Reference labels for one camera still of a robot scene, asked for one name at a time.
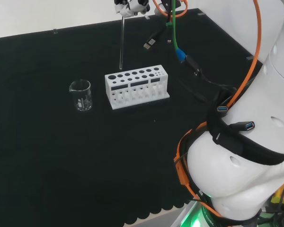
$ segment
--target black cloth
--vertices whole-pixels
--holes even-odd
[[[240,83],[250,54],[200,12],[177,19],[179,47],[208,79]],[[123,70],[162,64],[170,98],[115,111],[104,75],[119,71],[120,21],[0,38],[0,227],[121,227],[191,198],[173,158],[209,107],[192,90],[211,100],[218,88],[166,39],[143,48],[165,20],[125,21]],[[75,111],[76,79],[91,82],[90,113]]]

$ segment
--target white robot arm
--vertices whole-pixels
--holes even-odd
[[[115,0],[115,11],[124,18],[145,14],[150,11],[149,0]]]
[[[284,154],[284,25],[254,82],[222,119],[227,125],[254,121],[256,127],[240,134]],[[225,218],[247,220],[284,184],[284,161],[261,165],[216,144],[207,131],[188,150],[191,178],[211,197]],[[204,216],[200,219],[207,226]]]

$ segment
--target green cable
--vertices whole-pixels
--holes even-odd
[[[173,34],[173,43],[175,46],[175,49],[178,49],[178,44],[176,40],[176,0],[172,0],[172,26],[174,28],[174,34]]]

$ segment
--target white wall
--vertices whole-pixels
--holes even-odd
[[[284,21],[284,6],[280,0],[258,0],[262,17],[260,60],[263,62]],[[252,54],[257,45],[257,16],[253,0],[198,0],[196,7]]]
[[[190,8],[200,8],[207,13],[228,34],[254,53],[257,22],[252,0],[188,0],[188,3]],[[263,17],[260,55],[263,61],[281,28],[284,8],[280,0],[259,0],[259,4]],[[150,14],[153,14],[152,0],[150,5]],[[113,0],[0,0],[0,37],[120,18],[115,13]]]

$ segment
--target glass beaker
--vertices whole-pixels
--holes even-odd
[[[70,85],[70,93],[74,101],[75,108],[78,111],[87,111],[91,109],[91,91],[90,82],[85,79],[75,80]]]

